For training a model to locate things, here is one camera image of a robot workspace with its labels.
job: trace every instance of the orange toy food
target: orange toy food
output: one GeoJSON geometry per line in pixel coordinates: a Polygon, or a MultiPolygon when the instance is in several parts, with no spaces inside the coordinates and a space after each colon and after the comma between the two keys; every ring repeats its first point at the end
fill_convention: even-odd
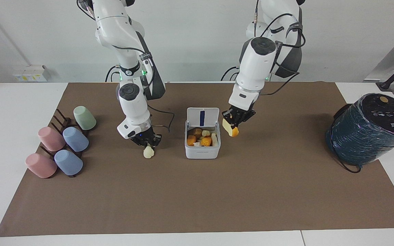
{"type": "Polygon", "coordinates": [[[186,144],[188,146],[194,146],[194,143],[197,142],[197,137],[194,135],[189,135],[186,139],[186,144]]]}
{"type": "Polygon", "coordinates": [[[201,145],[202,145],[202,146],[209,147],[209,146],[211,146],[211,142],[212,142],[212,138],[211,138],[211,137],[204,137],[204,138],[201,140],[201,145]]]}

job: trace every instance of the white plastic container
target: white plastic container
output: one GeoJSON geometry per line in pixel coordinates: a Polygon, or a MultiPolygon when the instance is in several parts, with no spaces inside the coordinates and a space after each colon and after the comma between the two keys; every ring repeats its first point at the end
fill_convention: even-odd
{"type": "Polygon", "coordinates": [[[220,138],[219,108],[188,108],[185,122],[185,151],[188,159],[215,159],[219,155],[220,138]],[[194,147],[188,146],[186,139],[188,131],[196,127],[203,130],[215,131],[217,134],[217,147],[194,147]]]}

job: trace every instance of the pink cup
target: pink cup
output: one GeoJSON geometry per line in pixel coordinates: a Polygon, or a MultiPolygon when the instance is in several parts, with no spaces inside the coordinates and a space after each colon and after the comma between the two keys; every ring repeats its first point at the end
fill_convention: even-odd
{"type": "Polygon", "coordinates": [[[45,145],[45,148],[49,151],[59,151],[66,144],[63,136],[49,126],[40,129],[38,136],[43,145],[45,145]]]}
{"type": "Polygon", "coordinates": [[[57,164],[50,158],[41,154],[30,154],[25,160],[28,169],[36,174],[39,178],[49,178],[57,170],[57,164]]]}

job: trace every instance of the bin lid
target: bin lid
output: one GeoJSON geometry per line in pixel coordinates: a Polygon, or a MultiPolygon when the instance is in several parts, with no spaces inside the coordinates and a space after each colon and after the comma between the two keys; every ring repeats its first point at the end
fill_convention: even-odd
{"type": "Polygon", "coordinates": [[[186,119],[191,126],[215,126],[219,114],[219,108],[188,108],[186,119]]]}

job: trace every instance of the green cup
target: green cup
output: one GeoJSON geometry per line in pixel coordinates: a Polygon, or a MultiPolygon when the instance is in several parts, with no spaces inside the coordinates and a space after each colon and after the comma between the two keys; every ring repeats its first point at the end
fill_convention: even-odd
{"type": "Polygon", "coordinates": [[[74,109],[74,118],[85,131],[91,130],[97,124],[97,120],[85,106],[78,106],[74,109]]]}

